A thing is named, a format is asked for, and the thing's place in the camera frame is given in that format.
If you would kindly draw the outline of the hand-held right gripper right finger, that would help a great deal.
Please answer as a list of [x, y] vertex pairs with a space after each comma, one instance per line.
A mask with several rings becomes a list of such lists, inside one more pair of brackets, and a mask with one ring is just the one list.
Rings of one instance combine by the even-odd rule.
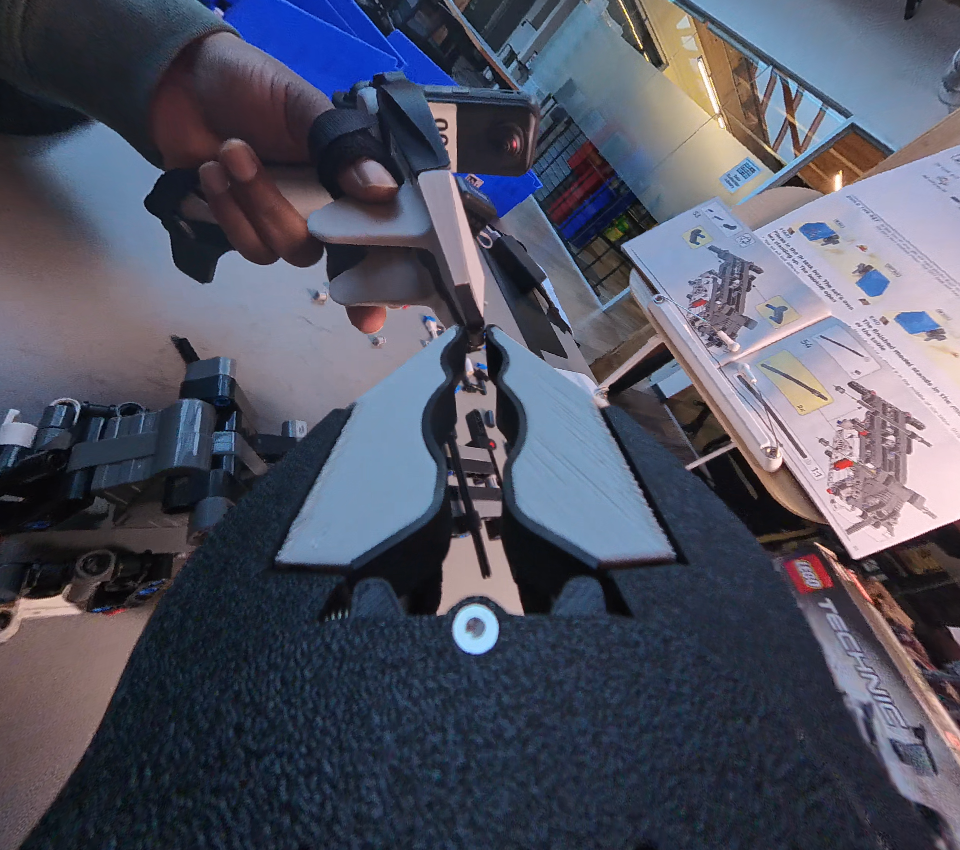
[[509, 447], [508, 516], [585, 566], [674, 562], [593, 390], [498, 327], [487, 329], [487, 368]]

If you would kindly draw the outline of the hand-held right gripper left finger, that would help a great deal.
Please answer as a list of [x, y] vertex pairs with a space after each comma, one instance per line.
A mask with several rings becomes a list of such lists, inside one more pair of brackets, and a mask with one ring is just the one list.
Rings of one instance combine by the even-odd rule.
[[294, 518], [276, 563], [359, 571], [441, 511], [463, 373], [452, 327], [363, 394]]

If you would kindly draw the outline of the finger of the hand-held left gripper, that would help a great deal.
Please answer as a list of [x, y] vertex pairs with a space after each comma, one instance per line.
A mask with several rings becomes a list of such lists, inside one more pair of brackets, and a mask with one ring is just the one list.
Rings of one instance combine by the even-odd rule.
[[470, 337], [483, 337], [486, 271], [457, 182], [450, 171], [433, 170], [421, 173], [417, 183], [433, 228], [428, 251], [439, 298], [447, 315]]

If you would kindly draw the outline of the long black axle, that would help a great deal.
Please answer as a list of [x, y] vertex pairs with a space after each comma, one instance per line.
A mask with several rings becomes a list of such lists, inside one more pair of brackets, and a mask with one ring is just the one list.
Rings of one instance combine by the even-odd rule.
[[467, 355], [465, 372], [454, 391], [457, 420], [455, 448], [465, 491], [460, 508], [469, 508], [469, 531], [483, 580], [492, 580], [502, 518], [502, 472], [505, 439], [496, 419], [497, 394], [486, 348]]

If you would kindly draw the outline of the toy vehicle chassis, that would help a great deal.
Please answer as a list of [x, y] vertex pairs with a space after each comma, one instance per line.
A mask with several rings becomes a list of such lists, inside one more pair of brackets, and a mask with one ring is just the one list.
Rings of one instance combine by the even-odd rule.
[[110, 617], [156, 599], [268, 469], [306, 437], [258, 429], [236, 361], [184, 361], [177, 399], [51, 401], [2, 422], [1, 640], [35, 620]]

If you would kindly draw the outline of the grey desk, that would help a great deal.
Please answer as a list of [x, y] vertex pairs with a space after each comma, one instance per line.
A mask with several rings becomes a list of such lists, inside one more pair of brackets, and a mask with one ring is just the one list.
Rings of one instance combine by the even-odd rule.
[[[96, 124], [2, 139], [2, 410], [34, 420], [50, 398], [164, 407], [184, 363], [237, 359], [256, 421], [313, 425], [421, 348], [423, 308], [393, 311], [374, 345], [309, 296], [322, 268], [237, 254], [210, 285], [184, 277], [142, 206], [157, 171]], [[23, 625], [2, 648], [2, 848], [18, 848], [88, 746], [147, 611]]]

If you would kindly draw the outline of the person's left hand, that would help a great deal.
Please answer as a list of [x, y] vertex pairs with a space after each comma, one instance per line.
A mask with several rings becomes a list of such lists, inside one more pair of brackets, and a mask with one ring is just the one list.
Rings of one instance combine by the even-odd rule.
[[186, 47], [152, 96], [148, 126], [162, 167], [198, 168], [203, 198], [186, 198], [186, 218], [218, 225], [254, 264], [315, 265], [323, 245], [264, 165], [307, 164], [308, 132], [330, 99], [227, 32]]

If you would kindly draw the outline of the metal storage rack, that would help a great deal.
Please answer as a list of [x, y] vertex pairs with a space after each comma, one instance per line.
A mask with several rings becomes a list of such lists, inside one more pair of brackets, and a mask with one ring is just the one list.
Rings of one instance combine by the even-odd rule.
[[610, 305], [629, 286], [625, 244], [657, 221], [565, 107], [552, 95], [542, 103], [534, 198], [591, 291]]

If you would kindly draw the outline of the white book stand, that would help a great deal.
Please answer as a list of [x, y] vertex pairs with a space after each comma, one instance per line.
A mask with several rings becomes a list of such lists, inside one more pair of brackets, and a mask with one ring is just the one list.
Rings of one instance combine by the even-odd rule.
[[773, 412], [752, 399], [749, 388], [732, 381], [688, 325], [685, 311], [642, 271], [635, 269], [630, 274], [629, 291], [653, 335], [600, 379], [598, 391], [612, 395], [618, 385], [627, 385], [629, 376], [642, 364], [676, 361], [750, 469], [765, 483], [781, 476], [785, 452]]

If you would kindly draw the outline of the open instruction book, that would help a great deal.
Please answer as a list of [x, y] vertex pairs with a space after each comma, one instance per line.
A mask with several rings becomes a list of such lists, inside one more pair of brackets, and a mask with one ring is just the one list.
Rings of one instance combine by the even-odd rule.
[[958, 521], [958, 171], [944, 149], [755, 229], [714, 199], [625, 245], [854, 558]]

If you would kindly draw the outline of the toy truck cardboard box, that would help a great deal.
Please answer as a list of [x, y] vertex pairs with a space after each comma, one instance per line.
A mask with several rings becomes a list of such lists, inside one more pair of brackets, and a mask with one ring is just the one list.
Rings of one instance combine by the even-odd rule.
[[897, 789], [943, 816], [958, 813], [958, 727], [863, 588], [819, 545], [773, 563]]

